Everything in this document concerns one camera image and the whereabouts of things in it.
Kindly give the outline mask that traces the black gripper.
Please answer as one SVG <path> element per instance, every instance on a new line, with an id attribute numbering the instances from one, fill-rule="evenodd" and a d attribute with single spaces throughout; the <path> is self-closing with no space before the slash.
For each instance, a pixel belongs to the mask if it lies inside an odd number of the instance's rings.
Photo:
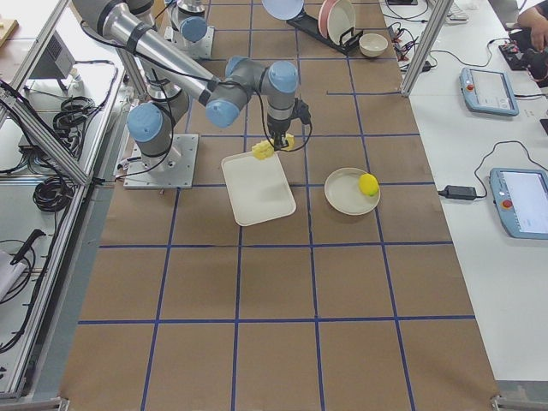
<path id="1" fill-rule="evenodd" d="M 291 120 L 277 120 L 273 117 L 267 118 L 269 137 L 274 148 L 289 148 L 286 133 L 289 130 Z"/>

